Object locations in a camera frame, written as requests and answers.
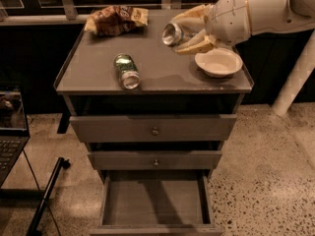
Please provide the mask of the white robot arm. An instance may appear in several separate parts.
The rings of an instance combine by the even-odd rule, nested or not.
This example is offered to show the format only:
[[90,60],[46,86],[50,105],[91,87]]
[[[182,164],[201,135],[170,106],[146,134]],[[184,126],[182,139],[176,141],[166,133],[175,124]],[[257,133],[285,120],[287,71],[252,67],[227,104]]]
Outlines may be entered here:
[[314,30],[315,0],[219,0],[193,7],[172,21],[197,32],[175,46],[175,53],[205,53],[261,33]]

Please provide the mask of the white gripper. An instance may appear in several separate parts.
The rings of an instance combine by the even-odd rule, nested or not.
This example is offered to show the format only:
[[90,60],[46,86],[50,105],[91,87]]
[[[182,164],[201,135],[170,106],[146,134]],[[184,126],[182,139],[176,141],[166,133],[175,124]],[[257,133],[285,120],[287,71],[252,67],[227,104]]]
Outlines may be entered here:
[[173,47],[179,55],[207,53],[217,46],[217,40],[233,46],[251,36],[247,0],[219,0],[214,5],[199,5],[176,15],[171,21],[185,27],[206,29]]

